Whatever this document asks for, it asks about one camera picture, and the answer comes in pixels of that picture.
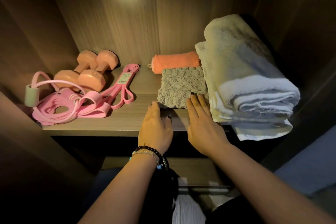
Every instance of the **white paper label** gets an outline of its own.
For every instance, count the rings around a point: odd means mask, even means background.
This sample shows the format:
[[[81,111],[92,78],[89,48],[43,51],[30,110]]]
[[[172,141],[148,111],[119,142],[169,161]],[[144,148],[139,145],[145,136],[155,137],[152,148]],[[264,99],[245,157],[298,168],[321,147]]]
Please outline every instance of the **white paper label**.
[[[126,84],[131,75],[132,73],[123,73],[117,81],[117,84]]]

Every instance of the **person's left arm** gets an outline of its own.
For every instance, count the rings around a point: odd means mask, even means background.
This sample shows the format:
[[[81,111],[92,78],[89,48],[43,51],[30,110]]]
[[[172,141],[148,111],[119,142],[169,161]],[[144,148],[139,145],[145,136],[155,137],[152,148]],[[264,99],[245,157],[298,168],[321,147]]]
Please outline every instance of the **person's left arm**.
[[[138,145],[147,145],[162,155],[173,138],[171,120],[160,117],[157,102],[148,107]],[[157,166],[149,154],[135,154],[79,221],[84,223],[137,223],[149,182]]]

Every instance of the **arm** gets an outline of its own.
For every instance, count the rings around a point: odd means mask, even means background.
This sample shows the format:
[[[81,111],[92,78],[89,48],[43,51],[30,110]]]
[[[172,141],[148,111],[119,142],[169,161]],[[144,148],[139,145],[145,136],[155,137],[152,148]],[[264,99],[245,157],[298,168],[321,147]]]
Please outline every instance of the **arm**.
[[[157,102],[148,108],[138,145],[147,145],[161,154],[173,138],[171,120],[162,122]],[[79,224],[137,223],[149,182],[157,166],[153,156],[135,154],[86,212]]]
[[[190,143],[210,157],[234,182],[266,223],[336,223],[309,199],[231,145],[212,121],[203,96],[187,100]]]

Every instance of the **folded white towel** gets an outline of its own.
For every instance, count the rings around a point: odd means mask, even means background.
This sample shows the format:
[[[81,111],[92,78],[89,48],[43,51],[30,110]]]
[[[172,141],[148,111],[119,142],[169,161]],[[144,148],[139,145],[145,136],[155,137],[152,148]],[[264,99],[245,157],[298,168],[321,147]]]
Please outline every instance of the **folded white towel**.
[[[230,123],[241,140],[276,138],[300,92],[277,69],[270,51],[239,15],[215,19],[196,44],[208,85],[213,120]],[[250,126],[246,123],[265,123]]]

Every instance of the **orange rolled towel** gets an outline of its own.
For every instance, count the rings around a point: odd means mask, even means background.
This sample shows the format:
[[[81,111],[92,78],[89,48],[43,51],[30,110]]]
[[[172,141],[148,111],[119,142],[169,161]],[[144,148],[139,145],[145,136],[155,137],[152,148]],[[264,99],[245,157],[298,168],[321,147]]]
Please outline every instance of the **orange rolled towel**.
[[[166,68],[199,67],[200,59],[196,52],[155,55],[152,58],[152,64],[148,66],[152,67],[155,74],[162,74],[162,70]]]

